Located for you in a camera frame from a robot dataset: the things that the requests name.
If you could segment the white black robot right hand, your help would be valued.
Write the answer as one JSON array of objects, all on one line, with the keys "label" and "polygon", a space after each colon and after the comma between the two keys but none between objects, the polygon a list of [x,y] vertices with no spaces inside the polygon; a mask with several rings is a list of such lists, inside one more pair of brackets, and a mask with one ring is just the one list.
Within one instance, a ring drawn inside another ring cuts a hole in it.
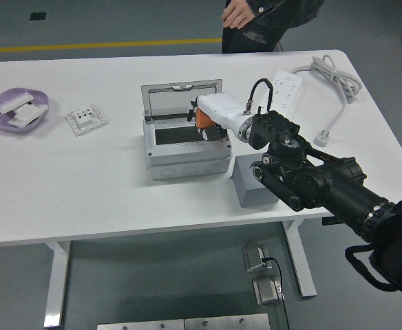
[{"label": "white black robot right hand", "polygon": [[195,118],[195,130],[206,141],[217,141],[227,136],[227,130],[239,140],[248,142],[253,117],[244,113],[244,106],[229,93],[198,96],[191,101],[187,121]]}]

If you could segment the person's hand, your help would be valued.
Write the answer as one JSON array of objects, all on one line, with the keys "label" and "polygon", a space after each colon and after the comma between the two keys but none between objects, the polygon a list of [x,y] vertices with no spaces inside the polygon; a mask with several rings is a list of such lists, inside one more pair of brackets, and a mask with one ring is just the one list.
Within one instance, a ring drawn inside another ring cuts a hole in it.
[{"label": "person's hand", "polygon": [[224,28],[241,29],[255,18],[255,14],[245,0],[231,0],[222,12]]}]

